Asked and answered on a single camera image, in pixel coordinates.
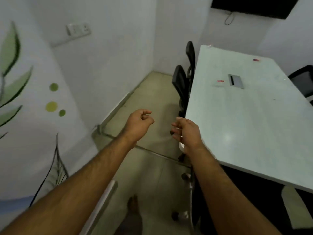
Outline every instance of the hand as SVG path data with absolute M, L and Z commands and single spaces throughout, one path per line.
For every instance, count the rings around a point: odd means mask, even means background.
M 170 134 L 172 134 L 173 138 L 178 142 L 185 145 L 185 154 L 190 156 L 191 151 L 205 148 L 199 127 L 194 122 L 189 119 L 177 117 L 176 122 L 172 123 L 172 126 L 175 128 L 171 129 Z
M 131 113 L 128 117 L 121 134 L 125 136 L 133 146 L 147 133 L 150 125 L 154 123 L 154 119 L 150 115 L 147 115 L 151 113 L 152 111 L 150 110 L 140 109 Z

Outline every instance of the black tv screen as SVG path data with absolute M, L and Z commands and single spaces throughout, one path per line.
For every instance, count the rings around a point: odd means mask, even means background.
M 298 0 L 213 0 L 211 7 L 286 19 Z

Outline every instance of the forearm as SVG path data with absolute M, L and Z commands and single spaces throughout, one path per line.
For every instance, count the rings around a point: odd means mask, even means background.
M 81 170 L 20 215 L 4 234 L 79 234 L 132 145 L 118 136 Z
M 192 151 L 190 158 L 218 234 L 280 234 L 205 147 Z

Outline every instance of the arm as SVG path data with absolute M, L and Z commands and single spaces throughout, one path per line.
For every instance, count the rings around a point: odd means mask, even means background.
M 184 152 L 190 158 L 218 234 L 280 234 L 207 150 L 199 127 L 184 118 L 177 118 L 172 125 L 173 137 L 185 145 Z
M 127 153 L 154 123 L 149 110 L 132 113 L 119 136 L 88 164 L 22 213 L 1 235 L 79 234 Z

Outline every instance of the table top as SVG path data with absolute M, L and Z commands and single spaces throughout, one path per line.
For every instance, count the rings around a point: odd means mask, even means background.
M 274 60 L 202 45 L 186 118 L 221 164 L 313 192 L 313 107 Z

